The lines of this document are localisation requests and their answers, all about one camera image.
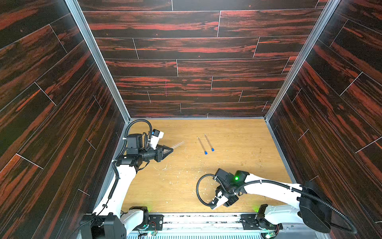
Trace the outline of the clear glass test tube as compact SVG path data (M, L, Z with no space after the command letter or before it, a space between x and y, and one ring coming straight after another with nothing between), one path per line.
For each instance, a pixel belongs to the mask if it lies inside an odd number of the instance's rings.
M204 137L205 137L206 141L208 142L210 148L213 148L213 146L212 146L212 144L211 144L211 142L210 142L210 140L208 139L208 137L207 137L206 134L204 134Z

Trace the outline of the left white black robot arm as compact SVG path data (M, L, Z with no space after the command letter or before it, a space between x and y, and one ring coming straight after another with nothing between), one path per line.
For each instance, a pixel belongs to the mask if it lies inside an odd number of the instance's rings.
M156 230L147 207L136 206L125 213L121 211L128 188L141 164L151 160L161 162L173 152L172 148L159 145L163 132L154 130L150 135L148 148L144 147L142 134L130 134L123 138L126 147L111 163L115 178L92 214L83 216L80 221L79 230L83 239L125 239L132 231L145 233L149 229Z

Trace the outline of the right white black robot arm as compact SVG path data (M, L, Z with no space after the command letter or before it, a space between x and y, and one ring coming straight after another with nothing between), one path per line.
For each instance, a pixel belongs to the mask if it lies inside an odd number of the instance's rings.
M235 174L219 169L214 179L220 183L215 191L215 198L210 202L210 208L216 209L221 205L233 205L240 194L265 196L283 203L281 206L263 204L256 215L257 226L273 230L283 223L305 224L309 228L321 232L331 231L332 211L327 206L313 200L302 193L308 193L331 203L323 190L314 182L290 184L272 181L267 183L264 178L246 171L238 170Z

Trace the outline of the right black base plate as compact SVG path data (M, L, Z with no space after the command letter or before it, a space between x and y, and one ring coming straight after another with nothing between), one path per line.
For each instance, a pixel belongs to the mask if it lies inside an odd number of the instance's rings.
M241 214L239 222L242 224L243 230L267 230L268 224L264 217L257 214Z

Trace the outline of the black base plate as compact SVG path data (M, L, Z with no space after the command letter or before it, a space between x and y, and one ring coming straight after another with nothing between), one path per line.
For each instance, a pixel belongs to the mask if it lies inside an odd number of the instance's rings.
M243 230L267 230L268 224L264 217L257 214L241 214L239 222L242 224Z
M156 232L163 230L164 215L149 214L144 216L143 223L133 229L137 232Z

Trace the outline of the aluminium front rail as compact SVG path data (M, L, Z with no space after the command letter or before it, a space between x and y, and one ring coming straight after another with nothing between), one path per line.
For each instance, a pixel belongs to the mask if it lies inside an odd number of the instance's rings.
M278 230L243 230L241 214L250 213L159 213L163 230L133 231L128 239L329 239L303 224L283 223Z

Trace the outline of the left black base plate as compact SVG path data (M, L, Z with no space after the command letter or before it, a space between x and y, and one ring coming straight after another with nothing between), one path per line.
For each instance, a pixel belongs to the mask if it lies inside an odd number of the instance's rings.
M149 214L144 216L143 223L133 229L137 232L156 232L163 230L164 215Z

